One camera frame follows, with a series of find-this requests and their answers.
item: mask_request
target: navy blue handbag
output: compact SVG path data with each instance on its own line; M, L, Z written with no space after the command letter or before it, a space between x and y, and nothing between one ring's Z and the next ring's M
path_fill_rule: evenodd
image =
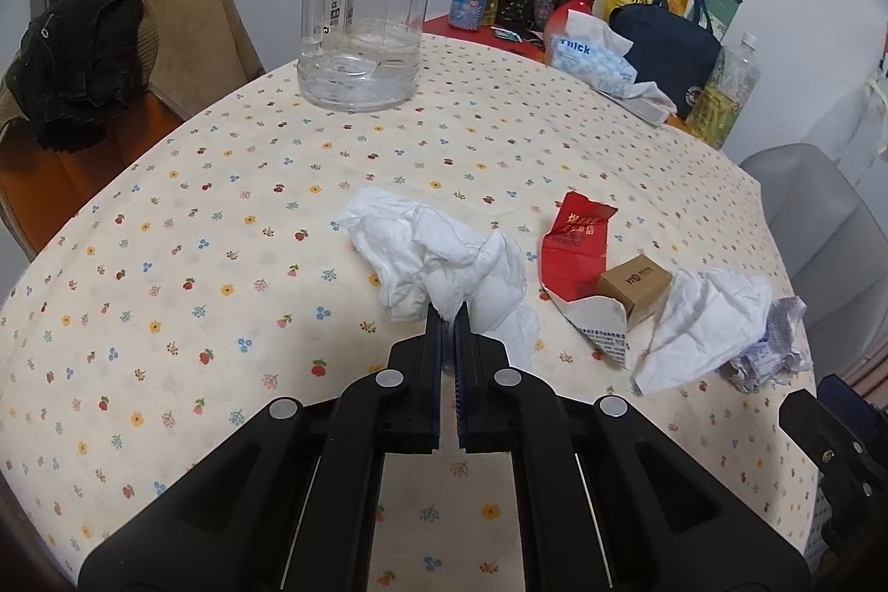
M700 14L706 28L700 26ZM694 0L692 17L669 11L666 0L632 3L615 8L610 27L632 41L626 54L638 76L636 82L656 81L686 119L716 65L721 44L712 35L706 1Z

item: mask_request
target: gray chair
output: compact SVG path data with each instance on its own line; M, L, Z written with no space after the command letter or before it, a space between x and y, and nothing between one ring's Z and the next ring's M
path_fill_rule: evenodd
M793 143L740 164L796 294L817 381L863 365L888 331L888 239L854 187L816 146Z

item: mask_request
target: tablecloth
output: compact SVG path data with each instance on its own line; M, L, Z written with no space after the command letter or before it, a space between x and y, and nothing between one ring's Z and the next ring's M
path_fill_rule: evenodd
M363 184L517 239L542 324L532 371L563 396L629 398L804 547L814 466L776 425L811 375L745 396L712 373L638 397L539 287L538 246L576 189L619 208L610 265L643 251L668 269L766 274L787 295L758 185L559 72L425 36L416 95L386 112L312 107L294 64L214 104L101 191L10 293L0 465L73 578L271 399L336 397L422 333L387 320L379 280L336 222ZM442 428L439 453L386 459L370 587L524 589L508 456L465 455Z

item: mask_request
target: yellow flower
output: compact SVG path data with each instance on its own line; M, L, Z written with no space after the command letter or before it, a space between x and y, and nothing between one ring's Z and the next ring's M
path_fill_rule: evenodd
M485 519L496 519L500 515L498 504L485 504L481 508L481 516Z

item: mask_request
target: brown box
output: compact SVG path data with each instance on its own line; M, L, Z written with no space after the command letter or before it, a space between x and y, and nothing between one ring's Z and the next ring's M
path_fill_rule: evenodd
M641 254L605 271L598 277L597 291L623 304L631 329L654 313L657 300L671 284L672 274Z

